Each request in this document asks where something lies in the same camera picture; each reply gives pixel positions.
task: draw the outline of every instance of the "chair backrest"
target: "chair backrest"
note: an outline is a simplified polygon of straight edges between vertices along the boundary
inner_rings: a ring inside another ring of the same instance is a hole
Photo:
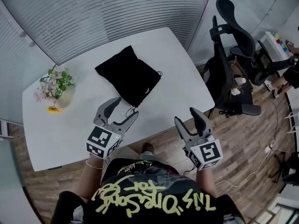
[[[210,72],[210,78],[206,85],[213,97],[215,106],[218,107],[230,97],[234,80],[220,35],[232,34],[242,53],[246,56],[253,56],[255,44],[251,35],[236,22],[235,6],[230,0],[217,0],[216,7],[227,24],[218,26],[216,16],[213,17],[213,28],[210,30],[210,35],[214,42],[214,57],[206,64]]]
[[[235,20],[235,6],[230,0],[217,0],[216,7],[220,16],[227,22],[238,47],[245,56],[253,56],[256,50],[252,36],[239,26]]]
[[[213,29],[214,31],[218,31],[217,27],[217,19],[216,16],[214,16],[213,28],[210,30],[210,33]],[[215,107],[218,107],[229,97],[229,92],[233,86],[233,74],[220,36],[214,37],[213,42],[214,57],[206,63],[206,67],[210,73],[210,78],[206,82],[206,85],[215,102]]]

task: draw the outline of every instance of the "white flower pot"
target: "white flower pot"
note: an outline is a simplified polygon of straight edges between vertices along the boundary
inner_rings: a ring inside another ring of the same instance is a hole
[[[75,86],[68,86],[62,95],[57,99],[57,108],[62,109],[70,105],[75,94]]]

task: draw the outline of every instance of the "potted plant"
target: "potted plant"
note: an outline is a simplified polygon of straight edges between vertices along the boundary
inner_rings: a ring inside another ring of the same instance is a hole
[[[75,93],[75,79],[70,76],[68,69],[61,70],[57,64],[48,70],[48,75],[39,80],[39,87],[34,93],[37,102],[42,99],[52,101],[53,106],[48,107],[49,112],[58,112],[55,104],[59,108],[68,106]]]

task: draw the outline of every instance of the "white wire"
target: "white wire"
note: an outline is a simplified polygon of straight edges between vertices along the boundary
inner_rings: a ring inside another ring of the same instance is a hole
[[[285,152],[285,153],[291,153],[291,152],[288,152],[288,151],[284,151],[284,150],[281,150],[281,149],[279,149],[279,148],[272,148],[272,149],[276,149],[276,150],[279,150],[279,151],[281,151],[281,152]]]
[[[222,180],[222,181],[220,181],[219,183],[226,182],[226,183],[228,183],[230,186],[235,187],[235,188],[242,186],[243,184],[245,184],[245,182],[247,181],[247,179],[248,179],[251,175],[255,174],[255,173],[260,169],[261,165],[263,164],[263,161],[269,156],[269,154],[270,154],[270,151],[267,153],[266,157],[264,157],[264,159],[262,160],[260,166],[258,166],[257,170],[254,171],[253,173],[249,174],[249,175],[247,176],[247,178],[244,179],[244,180],[240,183],[240,185],[235,186],[235,185],[229,183],[229,182],[226,181],[226,180]]]
[[[279,150],[279,151],[281,151],[281,152],[285,152],[285,153],[291,153],[291,152],[288,152],[288,151],[281,150],[281,149],[279,149],[279,148],[273,148],[273,147],[272,147],[271,150],[273,150],[273,149],[276,149],[276,150]],[[228,183],[230,186],[235,187],[235,188],[242,186],[243,184],[245,184],[245,182],[247,181],[247,179],[248,179],[251,175],[255,174],[255,173],[260,169],[261,165],[263,164],[263,161],[269,156],[271,150],[267,153],[266,157],[264,157],[264,159],[262,160],[260,166],[258,166],[257,170],[254,171],[253,173],[249,174],[249,175],[247,176],[247,178],[244,179],[244,180],[240,183],[240,185],[235,186],[235,185],[229,183],[229,182],[226,181],[226,180],[222,180],[222,181],[218,182],[217,184],[215,184],[215,186],[218,185],[218,184],[220,184],[220,183],[222,183],[222,182],[226,182],[226,183]]]

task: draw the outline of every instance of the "window blinds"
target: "window blinds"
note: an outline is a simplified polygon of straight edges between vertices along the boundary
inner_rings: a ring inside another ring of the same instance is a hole
[[[58,64],[124,36],[169,27],[182,45],[207,0],[3,0]]]
[[[15,30],[0,4],[0,119],[23,123],[22,93],[47,71],[48,64]]]

